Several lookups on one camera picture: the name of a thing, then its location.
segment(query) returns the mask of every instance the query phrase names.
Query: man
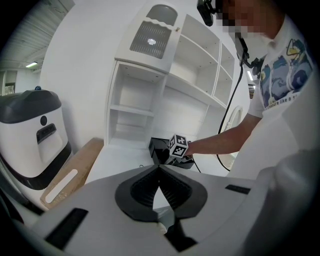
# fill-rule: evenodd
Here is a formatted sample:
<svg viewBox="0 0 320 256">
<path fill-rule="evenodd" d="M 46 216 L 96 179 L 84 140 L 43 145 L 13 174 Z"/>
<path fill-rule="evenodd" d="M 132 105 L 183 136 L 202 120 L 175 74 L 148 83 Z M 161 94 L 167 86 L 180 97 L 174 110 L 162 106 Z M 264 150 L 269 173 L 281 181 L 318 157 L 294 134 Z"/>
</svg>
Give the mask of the man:
<svg viewBox="0 0 320 256">
<path fill-rule="evenodd" d="M 228 176 L 255 179 L 261 169 L 274 166 L 296 150 L 296 145 L 287 143 L 288 133 L 277 133 L 275 119 L 297 98 L 314 65 L 305 39 L 272 1 L 223 0 L 222 6 L 223 18 L 268 38 L 268 54 L 243 121 L 218 135 L 191 142 L 186 154 L 221 155 L 241 149 Z M 272 146 L 280 140 L 284 143 L 274 150 Z"/>
</svg>

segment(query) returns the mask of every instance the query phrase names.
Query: cubby compartment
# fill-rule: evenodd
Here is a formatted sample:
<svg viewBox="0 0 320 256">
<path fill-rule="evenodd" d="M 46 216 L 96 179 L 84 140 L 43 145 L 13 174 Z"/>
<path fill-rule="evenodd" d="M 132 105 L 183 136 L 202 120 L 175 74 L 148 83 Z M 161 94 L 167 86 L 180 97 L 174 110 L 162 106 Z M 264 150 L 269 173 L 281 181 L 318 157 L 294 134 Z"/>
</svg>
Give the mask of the cubby compartment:
<svg viewBox="0 0 320 256">
<path fill-rule="evenodd" d="M 110 145 L 147 148 L 165 81 L 163 73 L 117 61 L 108 99 L 107 141 Z"/>
<path fill-rule="evenodd" d="M 180 91 L 165 87 L 159 112 L 154 117 L 152 137 L 169 139 L 173 134 L 194 141 L 208 105 Z"/>
<path fill-rule="evenodd" d="M 212 95 L 218 61 L 199 45 L 181 35 L 170 73 Z"/>
<path fill-rule="evenodd" d="M 232 82 L 233 81 L 227 74 L 227 72 L 220 67 L 218 80 L 215 85 L 213 96 L 225 105 L 228 104 Z"/>
<path fill-rule="evenodd" d="M 151 137 L 153 117 L 110 110 L 108 140 L 110 145 L 145 149 Z"/>
<path fill-rule="evenodd" d="M 165 75 L 118 61 L 114 76 L 110 108 L 152 117 L 160 100 Z"/>
<path fill-rule="evenodd" d="M 233 79 L 234 68 L 235 68 L 235 58 L 228 51 L 228 49 L 222 44 L 221 45 L 221 67 L 228 74 L 228 76 Z"/>
<path fill-rule="evenodd" d="M 216 60 L 219 59 L 219 38 L 195 18 L 186 15 L 181 34 L 195 42 Z"/>
</svg>

